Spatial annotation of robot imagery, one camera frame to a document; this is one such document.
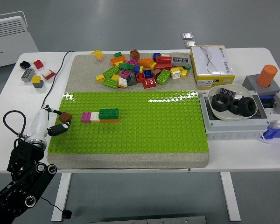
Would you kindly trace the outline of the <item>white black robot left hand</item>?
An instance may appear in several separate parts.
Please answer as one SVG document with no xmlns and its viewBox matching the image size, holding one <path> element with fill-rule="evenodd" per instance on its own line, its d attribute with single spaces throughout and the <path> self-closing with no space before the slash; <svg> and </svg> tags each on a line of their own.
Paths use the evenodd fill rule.
<svg viewBox="0 0 280 224">
<path fill-rule="evenodd" d="M 51 108 L 49 105 L 42 107 L 36 114 L 29 129 L 27 142 L 32 142 L 34 140 L 44 142 L 47 135 L 57 136 L 68 130 L 71 124 L 71 118 L 62 121 L 62 124 L 48 128 L 50 112 L 62 115 L 60 111 Z"/>
</svg>

